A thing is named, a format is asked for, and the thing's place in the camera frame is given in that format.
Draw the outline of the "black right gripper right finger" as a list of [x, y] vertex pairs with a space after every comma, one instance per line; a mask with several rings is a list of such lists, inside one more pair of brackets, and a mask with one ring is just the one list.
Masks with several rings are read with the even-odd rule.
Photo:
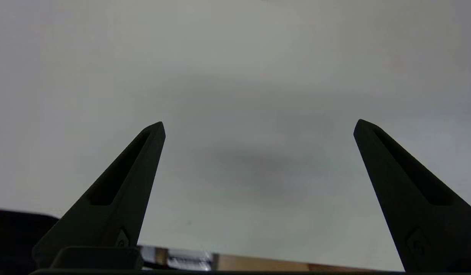
[[471, 206], [388, 133], [353, 136], [407, 273], [471, 273]]

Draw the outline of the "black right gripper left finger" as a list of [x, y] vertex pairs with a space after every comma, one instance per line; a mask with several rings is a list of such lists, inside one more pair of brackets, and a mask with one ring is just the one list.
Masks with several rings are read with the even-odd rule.
[[67, 247], [137, 244], [165, 139], [157, 122], [130, 142], [33, 247], [38, 267], [51, 267]]

